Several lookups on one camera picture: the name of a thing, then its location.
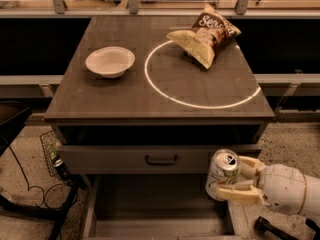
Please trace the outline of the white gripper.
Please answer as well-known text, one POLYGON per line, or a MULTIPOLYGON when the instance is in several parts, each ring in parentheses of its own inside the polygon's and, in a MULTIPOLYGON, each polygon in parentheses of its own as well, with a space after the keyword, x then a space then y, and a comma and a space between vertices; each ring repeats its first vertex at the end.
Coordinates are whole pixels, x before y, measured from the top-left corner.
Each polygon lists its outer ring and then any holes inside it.
POLYGON ((305 199, 305 178, 295 168, 282 164, 266 166, 262 161, 248 156, 240 156, 240 174, 246 179, 258 177, 258 188, 253 180, 233 185, 220 185, 217 197, 244 205, 264 205, 273 212, 296 215, 303 207, 305 199))

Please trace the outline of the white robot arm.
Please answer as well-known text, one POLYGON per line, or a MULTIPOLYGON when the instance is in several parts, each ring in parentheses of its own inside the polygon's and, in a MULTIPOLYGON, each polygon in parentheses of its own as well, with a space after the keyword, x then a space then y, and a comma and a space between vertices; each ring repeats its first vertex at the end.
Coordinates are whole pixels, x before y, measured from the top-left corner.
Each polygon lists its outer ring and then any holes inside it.
POLYGON ((320 179, 282 164, 265 165, 259 159, 240 157, 244 181, 219 184, 215 193, 222 200, 263 205, 272 212, 300 215, 320 224, 320 179))

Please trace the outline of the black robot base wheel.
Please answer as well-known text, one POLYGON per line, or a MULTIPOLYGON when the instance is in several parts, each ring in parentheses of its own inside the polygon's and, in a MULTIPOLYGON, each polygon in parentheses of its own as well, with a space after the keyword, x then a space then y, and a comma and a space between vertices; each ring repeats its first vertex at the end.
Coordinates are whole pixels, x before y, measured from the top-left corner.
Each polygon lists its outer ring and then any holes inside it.
MULTIPOLYGON (((305 224, 315 231, 313 240, 320 240, 320 227, 311 219, 307 218, 305 224)), ((259 233, 263 234, 267 231, 271 232, 273 235, 277 236, 281 240, 298 240, 296 237, 284 232, 283 230, 272 225, 267 219, 259 216, 254 224, 254 229, 259 233)))

